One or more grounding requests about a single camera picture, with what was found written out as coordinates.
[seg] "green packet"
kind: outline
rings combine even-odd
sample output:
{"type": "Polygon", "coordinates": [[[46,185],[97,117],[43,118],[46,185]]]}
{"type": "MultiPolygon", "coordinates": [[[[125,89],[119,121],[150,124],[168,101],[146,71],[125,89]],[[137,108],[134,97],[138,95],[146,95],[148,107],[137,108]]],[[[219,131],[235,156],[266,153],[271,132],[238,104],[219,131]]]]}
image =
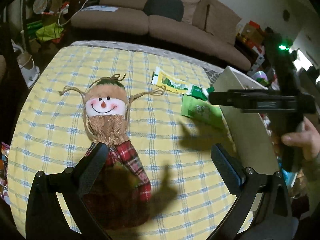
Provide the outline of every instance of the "green packet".
{"type": "Polygon", "coordinates": [[[219,106],[210,105],[207,102],[191,96],[183,96],[181,115],[196,119],[219,129],[225,128],[219,106]]]}

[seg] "green plastic bag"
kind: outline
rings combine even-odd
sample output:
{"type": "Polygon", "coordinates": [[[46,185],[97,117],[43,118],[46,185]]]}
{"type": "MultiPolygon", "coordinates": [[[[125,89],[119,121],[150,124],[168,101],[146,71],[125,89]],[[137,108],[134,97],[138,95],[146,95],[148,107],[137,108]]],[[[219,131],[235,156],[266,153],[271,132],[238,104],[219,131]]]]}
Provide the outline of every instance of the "green plastic bag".
{"type": "Polygon", "coordinates": [[[181,115],[204,122],[215,128],[225,128],[220,106],[210,105],[191,96],[183,96],[181,115]]]}
{"type": "Polygon", "coordinates": [[[59,27],[57,23],[53,23],[48,26],[44,26],[36,31],[36,35],[41,41],[49,41],[53,39],[58,39],[63,31],[62,27],[59,27]]]}

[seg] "sofa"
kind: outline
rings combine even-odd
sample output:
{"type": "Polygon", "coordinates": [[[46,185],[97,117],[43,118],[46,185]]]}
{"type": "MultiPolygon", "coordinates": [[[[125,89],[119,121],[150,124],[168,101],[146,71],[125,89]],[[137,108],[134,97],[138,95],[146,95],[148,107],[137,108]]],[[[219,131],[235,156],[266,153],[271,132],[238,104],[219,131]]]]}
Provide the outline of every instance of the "sofa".
{"type": "Polygon", "coordinates": [[[93,30],[99,37],[104,32],[126,34],[139,37],[134,43],[149,45],[144,41],[156,41],[154,47],[164,41],[173,45],[169,50],[174,50],[170,49],[174,46],[182,47],[204,55],[206,59],[220,59],[225,66],[235,66],[242,71],[250,69],[249,60],[234,47],[236,25],[241,18],[224,4],[217,0],[181,0],[184,14],[178,22],[159,15],[147,16],[143,12],[147,1],[98,0],[99,5],[118,9],[114,12],[79,11],[71,19],[72,29],[78,33],[93,30]]]}

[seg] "storage box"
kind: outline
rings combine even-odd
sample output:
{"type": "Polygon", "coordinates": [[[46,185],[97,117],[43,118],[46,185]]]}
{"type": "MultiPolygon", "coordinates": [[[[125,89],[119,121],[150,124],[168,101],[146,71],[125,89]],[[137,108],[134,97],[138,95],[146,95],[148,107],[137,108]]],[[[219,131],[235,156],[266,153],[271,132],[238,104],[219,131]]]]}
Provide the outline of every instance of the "storage box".
{"type": "Polygon", "coordinates": [[[264,40],[264,36],[262,35],[262,31],[256,29],[250,24],[246,24],[241,35],[246,39],[251,40],[254,44],[260,46],[264,40]]]}
{"type": "MultiPolygon", "coordinates": [[[[229,89],[266,89],[245,74],[227,67],[214,83],[217,92],[229,89]]],[[[243,114],[240,109],[220,106],[227,121],[239,160],[244,167],[257,173],[274,174],[279,171],[271,139],[260,114],[243,114]]],[[[257,194],[251,211],[257,210],[262,194],[257,194]]]]}

